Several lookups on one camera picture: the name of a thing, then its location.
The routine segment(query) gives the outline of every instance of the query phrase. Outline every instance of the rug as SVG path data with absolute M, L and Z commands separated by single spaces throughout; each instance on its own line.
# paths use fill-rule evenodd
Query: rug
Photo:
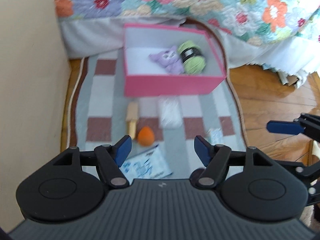
M 199 28 L 193 24 L 185 26 Z M 212 41 L 225 62 L 219 41 L 215 36 Z M 137 130 L 146 125 L 153 129 L 155 144 L 159 145 L 173 171 L 172 179 L 188 178 L 193 170 L 203 167 L 194 151 L 193 140 L 196 135 L 206 137 L 209 129 L 221 129 L 225 145 L 245 151 L 241 114 L 226 80 L 210 94 L 178 96 L 183 125 L 174 130 L 162 130 L 159 128 L 157 97 L 124 96 L 123 58 L 121 49 L 82 61 L 71 101 L 69 146 L 77 145 L 82 151 L 90 151 L 102 144 L 116 143 L 127 133 L 127 105 L 137 100 L 140 116 Z M 133 141 L 129 157 L 145 150 Z M 95 173 L 94 167 L 86 167 L 85 171 L 90 172 L 88 169 Z

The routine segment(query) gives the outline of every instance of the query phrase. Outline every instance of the plush toy face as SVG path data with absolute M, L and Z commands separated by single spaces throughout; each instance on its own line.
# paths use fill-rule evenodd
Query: plush toy face
M 152 61 L 159 63 L 163 67 L 167 67 L 180 59 L 176 50 L 177 47 L 173 46 L 169 50 L 161 51 L 158 54 L 152 54 L 149 57 Z

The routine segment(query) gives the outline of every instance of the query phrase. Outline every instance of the beige wall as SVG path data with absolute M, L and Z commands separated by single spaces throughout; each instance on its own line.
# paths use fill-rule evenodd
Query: beige wall
M 0 226 L 19 183 L 60 151 L 69 67 L 53 0 L 0 0 Z

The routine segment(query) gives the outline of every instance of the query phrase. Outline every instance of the wooden brush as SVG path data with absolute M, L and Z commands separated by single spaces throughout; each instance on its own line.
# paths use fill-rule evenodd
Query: wooden brush
M 135 139 L 137 130 L 138 116 L 138 102 L 130 102 L 127 108 L 127 124 L 128 124 L 128 134 L 131 139 Z

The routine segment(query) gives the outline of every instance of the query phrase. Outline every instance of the robotic hand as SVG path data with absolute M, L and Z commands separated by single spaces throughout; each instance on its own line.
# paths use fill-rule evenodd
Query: robotic hand
M 320 118 L 301 114 L 294 122 L 270 121 L 271 132 L 303 133 L 320 140 Z M 80 152 L 70 147 L 26 178 L 16 199 L 25 220 L 14 240 L 195 240 L 318 239 L 299 217 L 320 202 L 320 162 L 276 161 L 256 147 L 245 152 L 210 145 L 201 136 L 194 148 L 206 169 L 192 179 L 136 179 L 130 186 L 119 167 L 131 138 Z M 96 166 L 100 180 L 81 166 Z M 243 172 L 226 174 L 230 166 Z

